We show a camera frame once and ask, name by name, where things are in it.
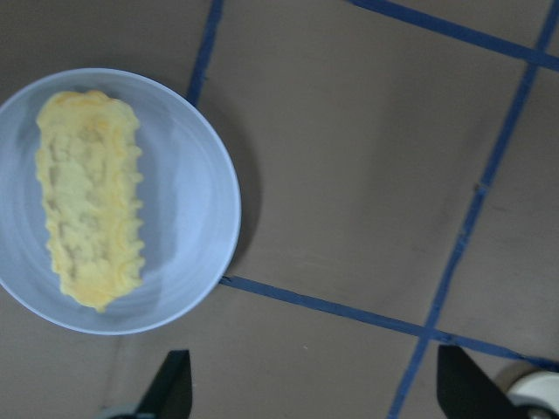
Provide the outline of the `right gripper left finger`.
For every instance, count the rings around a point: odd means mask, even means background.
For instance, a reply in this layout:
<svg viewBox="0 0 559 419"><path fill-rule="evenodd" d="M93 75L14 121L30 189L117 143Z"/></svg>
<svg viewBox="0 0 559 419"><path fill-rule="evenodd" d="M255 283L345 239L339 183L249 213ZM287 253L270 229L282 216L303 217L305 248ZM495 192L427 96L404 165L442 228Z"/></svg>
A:
<svg viewBox="0 0 559 419"><path fill-rule="evenodd" d="M105 408L100 418L189 418L192 407L190 351L172 350L136 405Z"/></svg>

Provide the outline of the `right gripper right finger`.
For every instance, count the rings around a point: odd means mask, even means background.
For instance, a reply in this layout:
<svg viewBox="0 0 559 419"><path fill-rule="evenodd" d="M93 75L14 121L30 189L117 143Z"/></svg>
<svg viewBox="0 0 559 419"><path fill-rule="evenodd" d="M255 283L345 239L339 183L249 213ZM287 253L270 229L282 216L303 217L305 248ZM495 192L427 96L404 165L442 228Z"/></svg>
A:
<svg viewBox="0 0 559 419"><path fill-rule="evenodd" d="M533 418L458 346L438 348L437 400L448 418Z"/></svg>

